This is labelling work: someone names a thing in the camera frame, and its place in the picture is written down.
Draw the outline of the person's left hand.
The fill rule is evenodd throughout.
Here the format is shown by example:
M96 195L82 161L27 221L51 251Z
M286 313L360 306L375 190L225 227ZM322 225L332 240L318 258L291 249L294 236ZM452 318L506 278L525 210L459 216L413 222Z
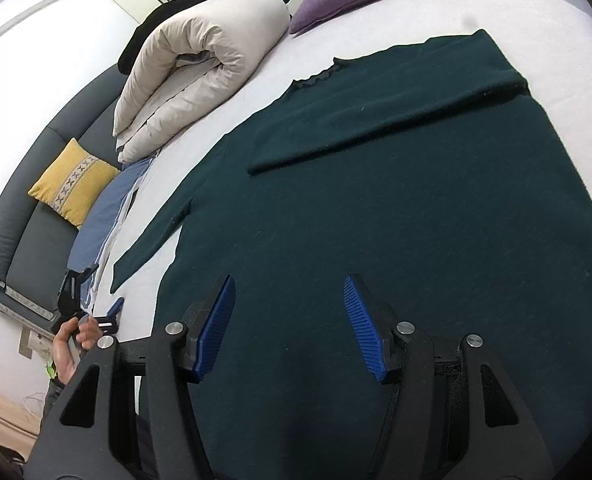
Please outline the person's left hand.
M91 350L101 337L98 321L90 316L85 316L82 321L71 318L61 325L53 339L52 359L56 377L63 385L75 375L80 361L75 357L76 350Z

